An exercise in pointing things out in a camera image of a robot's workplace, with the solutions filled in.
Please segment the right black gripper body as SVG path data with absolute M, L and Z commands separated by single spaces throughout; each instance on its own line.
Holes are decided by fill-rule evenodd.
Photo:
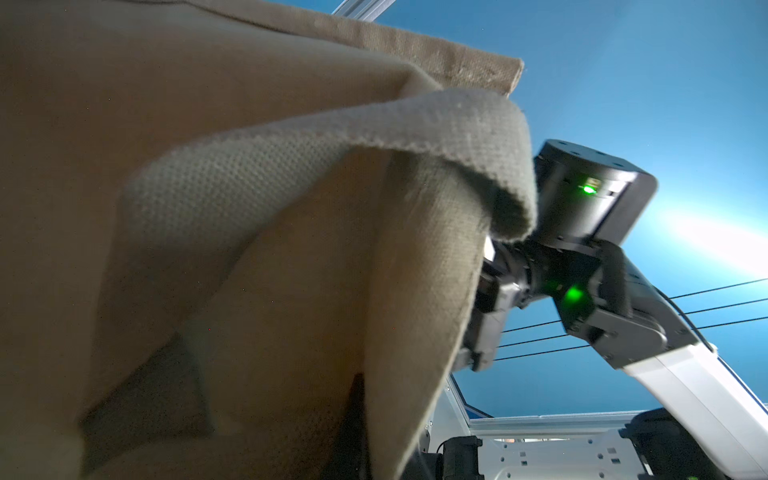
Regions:
M 469 323 L 455 356 L 454 372 L 488 369 L 501 345 L 506 319 L 531 303 L 540 289 L 540 266 L 528 242 L 494 241 L 495 256 L 482 265 Z

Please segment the olive green tote bag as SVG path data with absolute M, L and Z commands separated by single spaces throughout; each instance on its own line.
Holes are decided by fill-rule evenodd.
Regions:
M 396 479 L 487 239 L 518 58 L 265 1 L 1 5 L 1 475 Z

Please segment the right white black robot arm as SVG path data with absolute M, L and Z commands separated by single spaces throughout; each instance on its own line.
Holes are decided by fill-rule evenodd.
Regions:
M 545 142 L 534 166 L 538 222 L 525 240 L 494 242 L 454 369 L 489 368 L 507 314 L 551 298 L 568 335 L 659 401 L 624 430 L 655 477 L 765 478 L 766 406 L 622 250 L 656 178 L 562 140 Z

